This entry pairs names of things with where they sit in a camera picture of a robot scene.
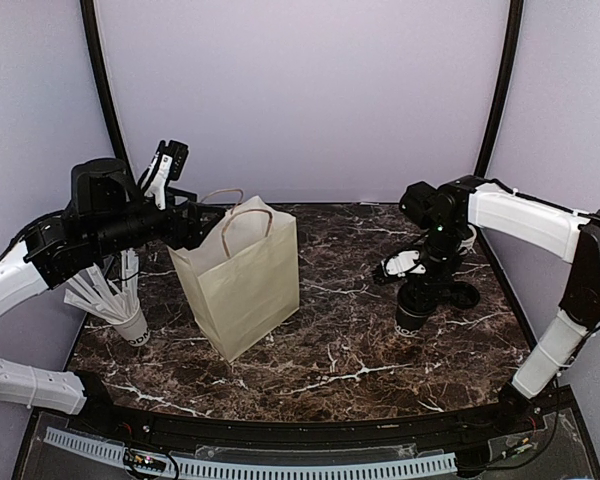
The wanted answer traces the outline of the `single black paper coffee cup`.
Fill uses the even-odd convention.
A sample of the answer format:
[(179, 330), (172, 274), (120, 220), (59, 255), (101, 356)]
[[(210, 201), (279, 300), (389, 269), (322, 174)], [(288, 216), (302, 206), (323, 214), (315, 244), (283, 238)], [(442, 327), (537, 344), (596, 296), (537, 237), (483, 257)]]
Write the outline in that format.
[(413, 312), (398, 306), (395, 315), (396, 333), (405, 338), (414, 338), (432, 313), (432, 310)]

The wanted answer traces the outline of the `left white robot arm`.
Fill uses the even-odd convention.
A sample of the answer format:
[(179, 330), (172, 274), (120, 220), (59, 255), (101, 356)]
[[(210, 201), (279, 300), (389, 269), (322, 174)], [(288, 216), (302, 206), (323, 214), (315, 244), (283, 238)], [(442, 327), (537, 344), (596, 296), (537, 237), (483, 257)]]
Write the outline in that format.
[[(193, 250), (226, 213), (169, 186), (149, 195), (120, 159), (91, 160), (74, 166), (71, 175), (67, 207), (23, 227), (0, 256), (0, 317), (88, 267), (103, 266), (107, 257), (148, 242)], [(50, 371), (0, 358), (0, 401), (81, 413), (100, 436), (121, 427), (120, 412), (91, 372)]]

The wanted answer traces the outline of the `stack of white paper cups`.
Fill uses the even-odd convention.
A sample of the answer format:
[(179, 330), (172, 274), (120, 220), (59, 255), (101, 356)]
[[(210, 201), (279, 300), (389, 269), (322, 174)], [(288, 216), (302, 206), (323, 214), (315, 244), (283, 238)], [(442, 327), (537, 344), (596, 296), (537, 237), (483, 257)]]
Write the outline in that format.
[(471, 251), (473, 249), (476, 238), (477, 230), (473, 225), (469, 224), (467, 236), (460, 242), (459, 250), (464, 252)]

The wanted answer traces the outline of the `cream paper bag with handles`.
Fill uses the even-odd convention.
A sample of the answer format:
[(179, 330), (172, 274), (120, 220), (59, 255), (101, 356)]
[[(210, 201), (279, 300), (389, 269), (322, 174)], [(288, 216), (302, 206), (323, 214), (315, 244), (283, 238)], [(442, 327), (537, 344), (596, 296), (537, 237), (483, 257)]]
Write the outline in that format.
[(195, 322), (228, 362), (299, 309), (296, 218), (259, 196), (231, 207), (198, 248), (169, 255)]

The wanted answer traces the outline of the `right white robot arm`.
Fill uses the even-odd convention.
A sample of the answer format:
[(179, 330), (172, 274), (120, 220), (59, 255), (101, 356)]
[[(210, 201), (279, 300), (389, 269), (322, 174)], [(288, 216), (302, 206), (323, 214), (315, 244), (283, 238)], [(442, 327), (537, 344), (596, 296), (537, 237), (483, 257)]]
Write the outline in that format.
[(412, 184), (399, 209), (424, 233), (419, 244), (394, 254), (382, 267), (386, 277), (403, 283), (396, 321), (405, 329), (420, 328), (442, 304), (477, 305), (477, 289), (454, 274), (479, 232), (507, 236), (526, 252), (544, 252), (564, 264), (568, 277), (555, 315), (502, 389), (503, 402), (490, 413), (497, 432), (514, 432), (529, 416), (527, 402), (600, 330), (600, 210), (558, 206), (472, 175), (438, 187)]

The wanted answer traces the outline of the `stack of black coffee lids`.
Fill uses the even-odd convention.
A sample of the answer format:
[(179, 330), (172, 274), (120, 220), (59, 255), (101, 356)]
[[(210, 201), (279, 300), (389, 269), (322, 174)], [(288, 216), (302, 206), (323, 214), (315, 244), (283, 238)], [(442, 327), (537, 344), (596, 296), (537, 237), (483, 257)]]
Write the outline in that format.
[(466, 282), (454, 282), (450, 287), (449, 303), (458, 309), (466, 310), (474, 308), (480, 302), (479, 291)]

